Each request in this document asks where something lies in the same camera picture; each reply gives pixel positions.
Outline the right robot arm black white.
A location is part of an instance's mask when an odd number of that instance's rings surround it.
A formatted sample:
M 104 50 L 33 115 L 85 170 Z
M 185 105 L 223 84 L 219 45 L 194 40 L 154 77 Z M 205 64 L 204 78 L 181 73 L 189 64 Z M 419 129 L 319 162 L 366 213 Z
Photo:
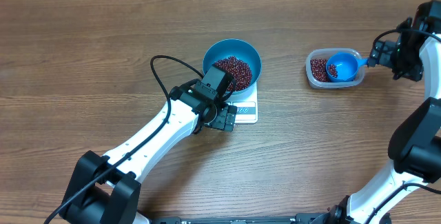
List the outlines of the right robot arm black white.
M 424 102 L 393 133 L 379 173 L 315 223 L 390 223 L 389 210 L 440 179 L 440 1 L 420 4 L 393 32 L 396 41 L 374 39 L 362 64 L 391 68 L 395 80 L 423 80 Z

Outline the blue plastic measuring scoop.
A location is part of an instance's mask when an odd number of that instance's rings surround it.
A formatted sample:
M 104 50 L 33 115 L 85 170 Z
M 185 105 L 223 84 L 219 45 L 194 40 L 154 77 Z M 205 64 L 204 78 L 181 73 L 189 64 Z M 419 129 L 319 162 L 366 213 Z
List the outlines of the blue plastic measuring scoop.
M 353 81 L 359 69 L 367 65 L 367 59 L 357 59 L 354 55 L 344 52 L 339 52 L 327 60 L 327 66 L 334 64 L 338 71 L 338 77 L 329 77 L 333 83 Z

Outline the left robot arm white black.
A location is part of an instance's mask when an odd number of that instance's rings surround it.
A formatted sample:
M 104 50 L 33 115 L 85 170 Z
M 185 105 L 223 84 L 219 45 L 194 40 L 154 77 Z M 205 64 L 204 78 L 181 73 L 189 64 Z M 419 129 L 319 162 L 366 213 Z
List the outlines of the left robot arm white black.
M 231 132 L 237 108 L 226 104 L 234 78 L 213 65 L 202 79 L 172 89 L 163 109 L 132 138 L 76 163 L 57 214 L 69 223 L 149 223 L 138 211 L 141 184 L 181 139 L 203 126 Z

